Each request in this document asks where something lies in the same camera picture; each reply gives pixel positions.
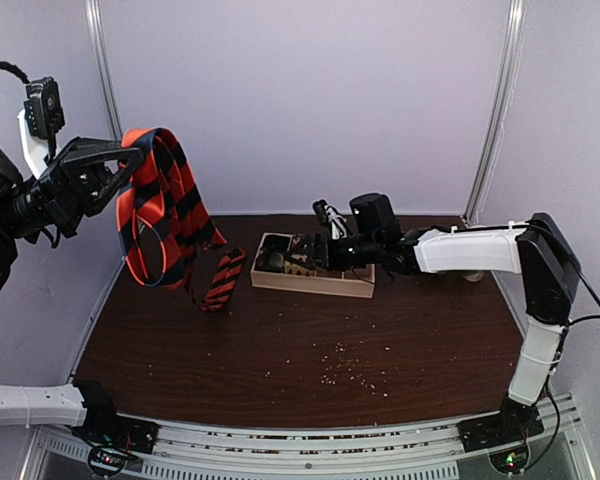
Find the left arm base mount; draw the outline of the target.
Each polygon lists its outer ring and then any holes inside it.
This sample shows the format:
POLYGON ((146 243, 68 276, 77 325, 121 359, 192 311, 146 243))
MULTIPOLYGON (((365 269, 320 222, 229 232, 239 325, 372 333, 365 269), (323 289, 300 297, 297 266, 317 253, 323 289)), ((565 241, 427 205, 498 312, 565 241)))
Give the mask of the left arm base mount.
POLYGON ((159 432, 157 423, 119 414, 97 381, 81 381, 72 386, 82 396, 86 416, 81 425, 70 427, 70 431, 89 447, 87 465, 97 478, 110 479, 129 463, 138 462, 138 453, 153 452, 159 432))

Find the red navy striped tie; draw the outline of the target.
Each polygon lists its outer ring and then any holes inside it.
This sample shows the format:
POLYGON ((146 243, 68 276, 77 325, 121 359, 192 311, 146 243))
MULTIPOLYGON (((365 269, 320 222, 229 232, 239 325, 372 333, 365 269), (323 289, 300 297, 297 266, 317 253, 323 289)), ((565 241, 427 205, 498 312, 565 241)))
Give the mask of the red navy striped tie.
POLYGON ((141 150, 142 161, 131 174, 116 202, 116 222, 127 268, 147 288, 192 287, 198 251, 216 250, 228 241, 202 201, 185 152, 166 128, 128 130, 121 145, 141 150), (158 274, 150 272, 140 243, 140 228, 153 233, 161 254, 158 274))

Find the wooden compartment box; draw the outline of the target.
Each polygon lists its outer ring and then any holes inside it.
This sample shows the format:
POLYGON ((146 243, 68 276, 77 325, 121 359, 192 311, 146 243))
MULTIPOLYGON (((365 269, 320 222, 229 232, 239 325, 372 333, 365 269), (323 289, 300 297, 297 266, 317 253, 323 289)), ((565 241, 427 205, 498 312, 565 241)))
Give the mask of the wooden compartment box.
POLYGON ((283 253, 284 256, 288 253, 301 254, 302 234, 264 233, 260 239, 255 259, 250 269, 251 285, 253 287, 363 299, 373 297, 376 281, 376 268, 373 265, 368 265, 364 268, 348 269, 346 271, 316 269, 316 274, 312 277, 256 271, 255 263, 257 257, 264 252, 274 252, 274 250, 261 248, 263 237, 267 234, 281 234, 291 237, 289 250, 283 253))

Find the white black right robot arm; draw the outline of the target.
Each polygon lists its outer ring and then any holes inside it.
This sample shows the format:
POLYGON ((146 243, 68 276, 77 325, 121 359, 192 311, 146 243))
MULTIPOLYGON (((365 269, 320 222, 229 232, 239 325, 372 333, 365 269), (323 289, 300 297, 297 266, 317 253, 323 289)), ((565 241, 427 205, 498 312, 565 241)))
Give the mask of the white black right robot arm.
POLYGON ((508 272, 523 281, 525 338, 506 402, 493 419, 499 440, 515 440, 531 424, 539 400, 570 324, 581 266, 553 218, 536 213, 504 226, 414 228, 402 230, 387 195, 367 193, 349 203, 357 229, 325 200, 313 204, 328 234, 312 236, 310 251, 317 267, 348 271, 379 265, 385 272, 416 276, 441 272, 508 272))

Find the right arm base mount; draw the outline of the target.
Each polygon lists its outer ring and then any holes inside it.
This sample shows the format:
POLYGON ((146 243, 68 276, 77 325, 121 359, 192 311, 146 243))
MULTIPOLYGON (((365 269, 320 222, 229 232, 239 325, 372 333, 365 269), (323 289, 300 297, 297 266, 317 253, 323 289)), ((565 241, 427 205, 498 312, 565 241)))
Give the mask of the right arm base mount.
POLYGON ((488 450, 491 467, 508 478, 522 476, 533 469, 554 445, 561 427, 561 413, 550 390, 545 392, 556 424, 549 441, 534 454, 533 436, 545 432, 537 405, 526 406, 505 398, 500 410, 484 417, 460 421, 456 428, 465 453, 488 450))

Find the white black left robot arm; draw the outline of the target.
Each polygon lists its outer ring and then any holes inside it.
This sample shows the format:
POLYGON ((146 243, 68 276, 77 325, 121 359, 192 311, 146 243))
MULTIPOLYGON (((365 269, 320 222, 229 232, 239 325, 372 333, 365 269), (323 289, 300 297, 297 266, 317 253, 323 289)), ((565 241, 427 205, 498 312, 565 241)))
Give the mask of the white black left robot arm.
MULTIPOLYGON (((45 235, 53 247, 76 235, 81 220, 101 213, 144 162, 139 147, 76 137, 25 180, 0 149, 0 292, 18 256, 16 242, 45 235)), ((96 381, 49 387, 0 385, 0 426, 64 425, 117 442, 124 424, 96 381)))

